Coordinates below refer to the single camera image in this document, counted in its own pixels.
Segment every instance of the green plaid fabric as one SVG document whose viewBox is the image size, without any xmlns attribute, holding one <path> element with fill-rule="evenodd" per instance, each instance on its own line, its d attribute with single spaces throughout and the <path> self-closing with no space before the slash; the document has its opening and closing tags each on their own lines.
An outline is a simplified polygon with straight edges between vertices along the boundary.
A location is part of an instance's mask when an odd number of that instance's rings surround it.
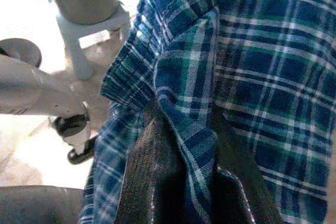
<svg viewBox="0 0 336 224">
<path fill-rule="evenodd" d="M 211 223 L 212 104 L 254 154 L 286 223 L 322 223 L 336 110 L 335 0 L 140 0 L 102 84 L 116 102 L 79 223 L 112 223 L 156 97 L 187 167 L 185 222 Z"/>
</svg>

